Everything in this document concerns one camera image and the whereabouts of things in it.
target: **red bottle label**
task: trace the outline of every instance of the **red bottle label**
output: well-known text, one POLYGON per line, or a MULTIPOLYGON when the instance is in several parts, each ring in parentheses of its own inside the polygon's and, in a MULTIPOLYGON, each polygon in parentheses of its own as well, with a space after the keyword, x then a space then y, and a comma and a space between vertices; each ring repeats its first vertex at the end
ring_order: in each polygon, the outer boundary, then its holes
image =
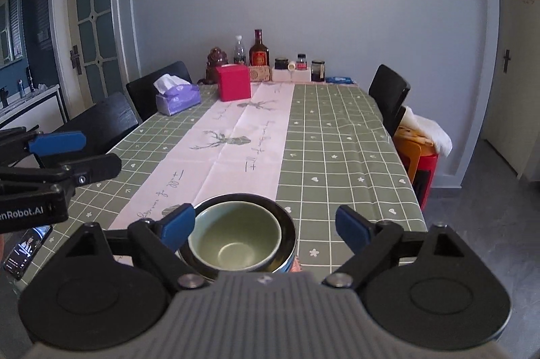
POLYGON ((251 66, 263 67, 268 65, 268 59, 264 51, 253 51, 251 53, 251 66))

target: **purple tissue pack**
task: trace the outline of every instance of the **purple tissue pack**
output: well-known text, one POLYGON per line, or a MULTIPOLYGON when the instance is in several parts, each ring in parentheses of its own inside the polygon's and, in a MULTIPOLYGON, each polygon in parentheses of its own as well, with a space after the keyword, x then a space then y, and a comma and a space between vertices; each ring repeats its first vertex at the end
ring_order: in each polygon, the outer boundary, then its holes
POLYGON ((156 95, 158 111, 164 115, 174 115, 201 102, 201 94, 197 85, 178 85, 156 95))

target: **glass paneled door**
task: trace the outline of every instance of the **glass paneled door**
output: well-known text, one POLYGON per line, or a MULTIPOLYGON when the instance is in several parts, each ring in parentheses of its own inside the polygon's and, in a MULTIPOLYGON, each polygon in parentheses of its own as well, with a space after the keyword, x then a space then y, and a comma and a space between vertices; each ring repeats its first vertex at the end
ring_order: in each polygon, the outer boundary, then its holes
POLYGON ((88 108, 112 93, 123 92, 111 0, 67 0, 67 4, 72 64, 88 108))

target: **brown glass bottle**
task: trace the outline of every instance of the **brown glass bottle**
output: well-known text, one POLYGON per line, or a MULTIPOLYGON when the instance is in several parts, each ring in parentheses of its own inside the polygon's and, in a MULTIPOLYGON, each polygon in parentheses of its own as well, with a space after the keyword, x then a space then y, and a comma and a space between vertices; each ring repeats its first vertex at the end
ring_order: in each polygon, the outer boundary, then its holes
POLYGON ((255 44, 249 50, 249 64, 253 67, 263 67, 270 64, 268 48, 263 45, 263 31, 255 30, 255 44))

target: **green checkered tablecloth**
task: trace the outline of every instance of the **green checkered tablecloth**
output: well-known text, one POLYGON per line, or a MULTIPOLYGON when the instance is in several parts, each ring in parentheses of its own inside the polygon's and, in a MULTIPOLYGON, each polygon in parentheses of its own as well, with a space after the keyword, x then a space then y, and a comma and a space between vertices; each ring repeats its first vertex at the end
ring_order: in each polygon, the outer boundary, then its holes
MULTIPOLYGON (((217 101, 216 87, 203 86, 201 98, 201 105, 175 116, 156 113, 112 149, 122 159, 121 173, 77 189, 69 219, 54 225, 21 288, 82 223, 111 225, 168 151, 217 101)), ((302 268, 319 280, 351 256, 334 228, 340 204, 371 221, 426 229, 375 102, 355 86, 295 85, 276 201, 296 225, 302 268)))

